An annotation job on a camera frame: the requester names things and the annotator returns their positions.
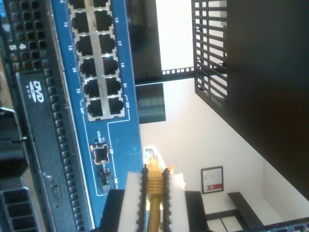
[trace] red label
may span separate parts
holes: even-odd
[[[222,189],[222,184],[207,185],[207,190]]]

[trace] framed picture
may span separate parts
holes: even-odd
[[[202,194],[221,192],[223,186],[223,166],[201,169]]]

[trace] black shelf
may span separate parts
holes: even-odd
[[[220,2],[192,0],[196,94],[309,199],[309,2]]]

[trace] console port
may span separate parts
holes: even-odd
[[[110,189],[114,189],[112,174],[109,168],[98,171],[98,185],[101,194],[108,194]]]
[[[108,0],[93,0],[94,7],[105,7]]]
[[[98,80],[87,80],[84,85],[84,93],[87,94],[90,98],[100,97]]]
[[[117,81],[116,77],[105,78],[107,95],[116,95],[121,90],[121,84]]]
[[[108,98],[108,103],[110,105],[111,115],[118,115],[124,109],[123,101],[118,98]]]
[[[107,146],[107,143],[91,145],[90,148],[96,165],[110,162],[110,148]]]
[[[95,60],[93,58],[83,59],[83,63],[80,65],[81,72],[86,77],[96,76]]]
[[[118,61],[113,56],[103,57],[103,66],[105,75],[114,75],[118,69]]]
[[[112,53],[115,48],[115,40],[109,34],[99,35],[101,54]]]
[[[112,25],[112,17],[107,14],[107,11],[95,11],[98,31],[107,31]]]
[[[73,6],[73,9],[84,9],[84,0],[69,0],[69,4]]]
[[[78,33],[88,33],[88,22],[86,12],[75,13],[75,18],[72,19],[72,26]]]
[[[101,106],[101,100],[100,99],[90,100],[88,102],[87,111],[92,117],[102,117],[103,111]]]
[[[76,42],[76,49],[82,54],[82,56],[93,55],[90,36],[80,36]]]

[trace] number label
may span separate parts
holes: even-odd
[[[17,50],[17,46],[14,44],[14,45],[9,45],[9,48],[11,51],[13,50]]]
[[[19,49],[20,50],[23,50],[23,49],[26,49],[27,47],[26,47],[26,45],[24,45],[23,43],[21,43],[20,45],[19,45]]]

